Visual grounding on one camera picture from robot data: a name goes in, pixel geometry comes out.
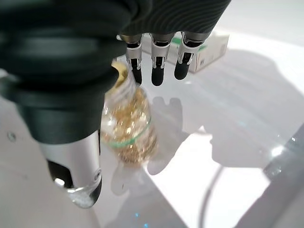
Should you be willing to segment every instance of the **white box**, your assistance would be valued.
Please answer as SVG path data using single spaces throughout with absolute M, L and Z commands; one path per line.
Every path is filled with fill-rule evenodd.
M 195 73 L 223 56 L 227 49 L 228 39 L 228 34 L 212 32 L 199 48 L 197 55 L 194 56 L 189 71 Z M 176 64 L 180 43 L 181 34 L 177 33 L 172 39 L 167 62 Z M 142 50 L 151 54 L 151 37 L 149 34 L 145 34 L 142 38 Z

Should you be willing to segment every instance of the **green stripe on box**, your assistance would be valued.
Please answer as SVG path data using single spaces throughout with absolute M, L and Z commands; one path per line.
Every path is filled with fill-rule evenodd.
M 172 38 L 172 43 L 177 44 L 177 45 L 181 45 L 181 38 L 173 37 L 173 38 Z M 201 51 L 201 50 L 204 49 L 205 47 L 206 47 L 206 45 L 200 46 L 199 51 Z

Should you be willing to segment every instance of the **clear plastic bottle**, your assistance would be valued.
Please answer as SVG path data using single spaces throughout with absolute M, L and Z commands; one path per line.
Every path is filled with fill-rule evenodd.
M 157 138 L 146 94 L 136 86 L 132 71 L 114 62 L 119 78 L 105 94 L 101 140 L 127 164 L 148 160 L 157 148 Z

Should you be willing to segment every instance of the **glossy white surface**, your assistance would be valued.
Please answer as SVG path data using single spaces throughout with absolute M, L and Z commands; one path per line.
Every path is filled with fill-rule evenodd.
M 174 65 L 167 63 L 163 85 L 154 87 L 152 62 L 143 54 L 143 87 L 160 152 L 134 170 L 118 164 L 103 147 L 103 188 L 91 210 L 75 207 L 51 183 L 38 145 L 13 105 L 0 98 L 1 227 L 231 228 L 252 205 L 257 211 L 249 214 L 251 223 L 237 228 L 257 227 L 259 218 L 271 218 L 272 210 L 257 203 L 271 184 L 262 169 L 273 159 L 273 149 L 285 145 L 304 122 L 303 30 L 288 17 L 280 38 L 281 27 L 272 21 L 279 15 L 267 20 L 264 12 L 256 25 L 254 10 L 244 11 L 254 5 L 272 9 L 272 4 L 242 2 L 232 2 L 219 22 L 230 33 L 226 55 L 197 74 L 177 81 Z M 273 5 L 284 12 L 282 5 Z M 297 15 L 302 6 L 287 14 Z M 250 14 L 249 31 L 238 20 Z M 289 24 L 293 36 L 284 33 Z M 15 134 L 15 142 L 8 133 Z M 276 191 L 262 200 L 268 206 L 275 199 L 272 208 L 284 209 L 274 227 L 302 227 L 304 191 L 290 205 L 273 195 Z

